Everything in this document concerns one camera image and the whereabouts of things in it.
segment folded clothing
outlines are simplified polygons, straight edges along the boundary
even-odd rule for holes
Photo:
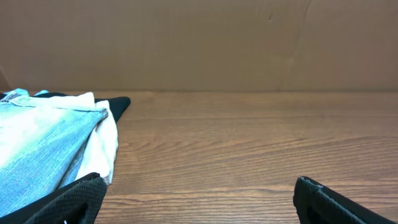
[[[0,100],[5,97],[6,95],[3,93],[0,93]],[[69,96],[64,93],[57,93],[57,92],[51,92],[51,93],[43,93],[43,94],[36,94],[33,97],[36,98],[50,98],[53,96]],[[110,99],[95,99],[95,103],[98,103],[100,101],[108,100],[109,101],[109,109],[112,111],[114,121],[117,123],[124,113],[124,111],[129,107],[131,100],[130,98],[126,96],[121,96],[121,97],[116,97],[116,98],[110,98]]]
[[[95,106],[109,109],[109,102],[100,101]],[[88,138],[83,160],[75,179],[97,172],[107,185],[111,184],[118,146],[118,129],[112,118],[112,112],[108,111],[108,117],[97,124]]]
[[[87,106],[89,101],[92,93],[43,99],[10,92],[0,100],[0,217],[56,189],[108,115],[106,108]]]

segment table surface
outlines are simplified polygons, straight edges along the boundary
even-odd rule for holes
[[[398,222],[398,93],[95,96],[132,101],[96,223],[299,223],[302,175]]]

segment brown cardboard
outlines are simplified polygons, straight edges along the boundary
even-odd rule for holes
[[[398,1],[312,1],[285,90],[398,90]]]
[[[10,86],[8,85],[8,82],[4,76],[4,73],[2,72],[2,68],[0,67],[0,90],[10,90]]]
[[[396,1],[0,2],[12,87],[398,90]]]

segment black cloth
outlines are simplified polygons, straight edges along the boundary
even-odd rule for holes
[[[0,100],[3,99],[6,95],[0,93]],[[64,93],[43,93],[37,96],[33,96],[36,98],[50,98],[53,96],[69,96]],[[115,122],[118,122],[124,111],[129,107],[131,100],[130,98],[126,96],[120,96],[116,98],[110,98],[110,99],[95,99],[95,103],[103,100],[108,100],[109,101],[109,108],[113,114],[113,118]]]

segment light blue denim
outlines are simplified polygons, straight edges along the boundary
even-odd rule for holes
[[[0,100],[0,217],[53,192],[107,115],[14,91]]]
[[[21,88],[17,88],[15,90],[9,91],[7,93],[4,93],[5,95],[8,95],[10,93],[18,93],[20,95],[24,95],[24,96],[29,96],[29,92],[27,90],[21,89]],[[35,96],[44,94],[44,93],[49,93],[48,90],[41,90],[40,92],[36,93]]]

